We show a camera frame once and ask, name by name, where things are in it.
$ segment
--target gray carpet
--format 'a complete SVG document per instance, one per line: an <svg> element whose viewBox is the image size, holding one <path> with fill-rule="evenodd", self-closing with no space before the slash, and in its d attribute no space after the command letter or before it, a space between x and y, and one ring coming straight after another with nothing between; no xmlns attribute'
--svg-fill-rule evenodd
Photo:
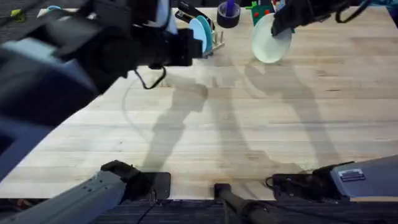
<svg viewBox="0 0 398 224"><path fill-rule="evenodd" d="M284 202L279 205L344 218L351 223L392 224L398 223L397 203L348 203L345 205L317 204L307 202ZM142 214L150 207L148 202L127 202L98 217L93 224L137 223ZM310 217L294 212L268 207L269 214L280 224L331 224L343 223L324 218ZM240 219L229 211L229 223L239 223ZM166 201L155 206L142 219L141 224L155 223L224 223L224 210L220 203L212 201Z"/></svg>

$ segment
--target blue plate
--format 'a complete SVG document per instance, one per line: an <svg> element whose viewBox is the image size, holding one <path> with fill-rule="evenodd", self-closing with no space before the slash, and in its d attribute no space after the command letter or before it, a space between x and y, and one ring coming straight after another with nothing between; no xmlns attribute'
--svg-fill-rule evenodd
<svg viewBox="0 0 398 224"><path fill-rule="evenodd" d="M202 52L205 53L207 47L207 37L206 37L205 28L203 28L199 20L192 19L189 22L189 29L193 30L193 38L202 41Z"/></svg>
<svg viewBox="0 0 398 224"><path fill-rule="evenodd" d="M206 38L207 38L206 52L209 52L209 51L211 51L211 45L213 44L213 38L211 36L210 25L207 22L206 18L204 18L203 16L198 16L197 19L200 21L203 28L205 28Z"/></svg>

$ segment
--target teal plate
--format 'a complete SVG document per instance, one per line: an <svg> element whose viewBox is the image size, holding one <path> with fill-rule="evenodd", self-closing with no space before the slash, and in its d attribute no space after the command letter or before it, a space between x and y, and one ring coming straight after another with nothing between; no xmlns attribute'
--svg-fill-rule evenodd
<svg viewBox="0 0 398 224"><path fill-rule="evenodd" d="M198 16L197 19L200 21L203 28L205 28L205 33L206 33L206 38L207 38L206 52L209 52L209 51L211 51L211 45L213 43L210 25L203 16Z"/></svg>

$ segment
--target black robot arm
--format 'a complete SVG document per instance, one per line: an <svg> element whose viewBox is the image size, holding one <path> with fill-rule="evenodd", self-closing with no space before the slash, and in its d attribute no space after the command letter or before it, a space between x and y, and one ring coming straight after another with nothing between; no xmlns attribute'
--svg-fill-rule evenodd
<svg viewBox="0 0 398 224"><path fill-rule="evenodd" d="M346 23L360 15L371 3L365 0L347 19L341 20L341 13L349 8L350 0L286 0L286 5L275 13L271 32L273 36L283 30L322 22L336 13L336 22Z"/></svg>

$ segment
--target green object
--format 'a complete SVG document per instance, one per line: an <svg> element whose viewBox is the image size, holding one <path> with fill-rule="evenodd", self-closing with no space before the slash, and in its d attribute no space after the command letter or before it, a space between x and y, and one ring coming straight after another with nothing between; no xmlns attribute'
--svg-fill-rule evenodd
<svg viewBox="0 0 398 224"><path fill-rule="evenodd" d="M26 20L25 14L21 13L20 9L12 10L11 17L14 17L14 20L16 22L25 22L25 20Z"/></svg>
<svg viewBox="0 0 398 224"><path fill-rule="evenodd" d="M251 17L253 19L253 24L256 25L257 22L266 15L266 10L269 13L274 13L274 8L272 6L254 6L251 8Z"/></svg>
<svg viewBox="0 0 398 224"><path fill-rule="evenodd" d="M257 6L256 1L251 2L251 6L246 6L245 9L252 9L254 6Z"/></svg>

